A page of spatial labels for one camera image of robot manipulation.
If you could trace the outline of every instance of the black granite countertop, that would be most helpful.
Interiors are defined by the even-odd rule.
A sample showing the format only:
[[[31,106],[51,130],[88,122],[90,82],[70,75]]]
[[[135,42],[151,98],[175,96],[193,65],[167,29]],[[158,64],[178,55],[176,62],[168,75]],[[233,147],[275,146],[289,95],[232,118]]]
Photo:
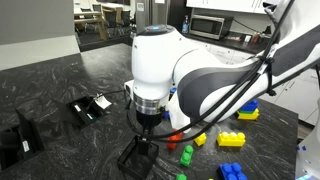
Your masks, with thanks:
[[[235,40],[230,40],[230,39],[220,39],[220,40],[214,40],[210,38],[205,38],[201,36],[196,36],[193,34],[183,34],[186,38],[218,45],[218,46],[223,46],[226,48],[242,51],[242,52],[247,52],[251,54],[257,54],[261,51],[263,51],[267,44],[268,41],[263,41],[262,43],[246,43],[243,41],[235,41]]]
[[[109,114],[79,130],[68,123],[73,117],[66,103],[86,95],[119,90],[132,79],[131,47],[119,44],[85,53],[0,71],[0,129],[18,124],[14,108],[33,118],[45,151],[0,173],[0,179],[130,179],[119,172],[117,159],[134,133],[126,125],[122,93],[108,94],[113,104]],[[212,171],[219,164],[238,162],[249,179],[294,179],[297,114],[260,100],[257,121],[238,121],[231,117],[217,123],[207,133],[207,142],[179,144],[169,152],[160,146],[159,157],[147,179],[175,179],[184,173],[197,179],[197,173]],[[171,131],[164,120],[155,133]],[[217,147],[218,133],[243,132],[241,149]],[[195,148],[191,166],[179,165],[185,145]]]

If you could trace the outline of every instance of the wall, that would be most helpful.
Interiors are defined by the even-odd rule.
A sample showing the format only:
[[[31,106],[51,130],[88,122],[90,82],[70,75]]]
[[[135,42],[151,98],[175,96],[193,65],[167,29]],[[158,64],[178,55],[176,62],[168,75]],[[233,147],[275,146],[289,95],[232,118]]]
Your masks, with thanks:
[[[256,13],[244,13],[244,12],[234,12],[234,11],[222,11],[222,10],[212,10],[212,9],[200,9],[194,8],[194,14],[199,13],[210,13],[219,14],[225,16],[233,16],[234,19],[239,22],[249,26],[252,29],[256,29],[259,32],[264,31],[269,24],[272,24],[269,17],[266,14],[256,14]],[[231,31],[252,34],[254,31],[247,29],[240,24],[233,21],[230,28]]]
[[[0,45],[74,35],[72,1],[1,0]]]
[[[136,0],[130,0],[130,6],[127,5],[121,5],[123,7],[124,11],[129,11],[130,10],[130,16],[133,17],[134,13],[136,11],[136,6],[135,2]],[[92,9],[92,4],[110,4],[110,5],[119,5],[119,4],[114,4],[114,3],[101,3],[97,2],[96,0],[73,0],[74,2],[74,8],[80,9],[80,8],[90,8]]]

